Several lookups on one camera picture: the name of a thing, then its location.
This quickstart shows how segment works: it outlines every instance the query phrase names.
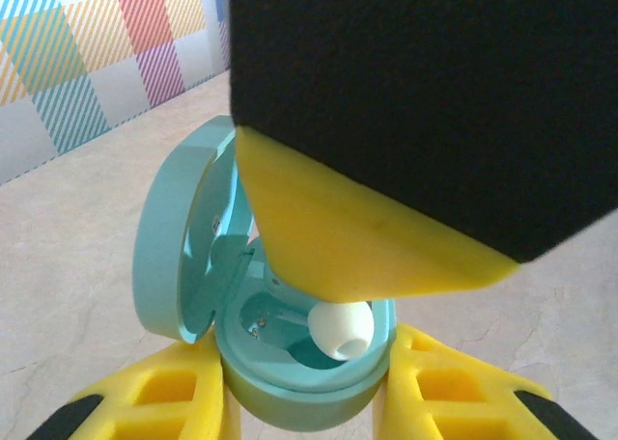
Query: open case lid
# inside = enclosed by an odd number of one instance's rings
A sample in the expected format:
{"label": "open case lid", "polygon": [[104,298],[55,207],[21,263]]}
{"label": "open case lid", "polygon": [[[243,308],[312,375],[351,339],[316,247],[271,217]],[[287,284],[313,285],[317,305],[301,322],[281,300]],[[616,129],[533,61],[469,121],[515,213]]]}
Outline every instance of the open case lid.
{"label": "open case lid", "polygon": [[133,255],[135,310],[151,332],[195,343],[230,284],[226,270],[252,225],[234,138],[232,120],[216,117],[185,138],[154,178]]}

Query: gray floor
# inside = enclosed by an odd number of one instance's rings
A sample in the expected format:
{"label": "gray floor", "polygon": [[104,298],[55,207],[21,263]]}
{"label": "gray floor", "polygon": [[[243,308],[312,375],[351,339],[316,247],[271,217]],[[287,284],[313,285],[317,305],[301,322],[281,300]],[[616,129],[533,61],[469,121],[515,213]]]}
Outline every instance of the gray floor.
{"label": "gray floor", "polygon": [[[0,187],[0,437],[22,439],[75,392],[169,344],[133,311],[131,249],[162,160],[228,113],[222,75]],[[401,300],[405,321],[548,387],[618,438],[618,213],[509,281]],[[312,435],[244,418],[244,439],[369,439],[365,412]]]}

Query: earbud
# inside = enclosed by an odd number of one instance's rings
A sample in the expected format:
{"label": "earbud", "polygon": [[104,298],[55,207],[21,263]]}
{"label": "earbud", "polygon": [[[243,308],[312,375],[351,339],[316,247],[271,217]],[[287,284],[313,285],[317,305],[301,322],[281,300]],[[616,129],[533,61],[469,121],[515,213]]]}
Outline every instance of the earbud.
{"label": "earbud", "polygon": [[314,343],[333,360],[361,356],[374,338],[374,316],[367,302],[319,302],[307,321]]}

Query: plaid pattern wall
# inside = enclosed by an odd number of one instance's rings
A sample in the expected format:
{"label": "plaid pattern wall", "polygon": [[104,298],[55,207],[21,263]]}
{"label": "plaid pattern wall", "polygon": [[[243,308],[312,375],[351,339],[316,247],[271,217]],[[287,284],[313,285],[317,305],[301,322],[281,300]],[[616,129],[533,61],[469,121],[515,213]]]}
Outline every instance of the plaid pattern wall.
{"label": "plaid pattern wall", "polygon": [[0,184],[222,72],[227,0],[0,0]]}

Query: earbud charging case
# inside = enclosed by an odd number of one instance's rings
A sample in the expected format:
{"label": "earbud charging case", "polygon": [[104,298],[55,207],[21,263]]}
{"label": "earbud charging case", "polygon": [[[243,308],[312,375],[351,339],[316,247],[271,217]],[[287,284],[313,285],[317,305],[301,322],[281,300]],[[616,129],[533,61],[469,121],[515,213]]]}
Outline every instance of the earbud charging case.
{"label": "earbud charging case", "polygon": [[392,300],[371,302],[375,333],[360,357],[335,361],[307,327],[317,300],[270,271],[235,162],[234,125],[217,117],[168,156],[148,194],[133,258],[146,329],[187,344],[215,321],[225,381],[249,412],[295,431],[338,426],[373,398],[395,338]]}

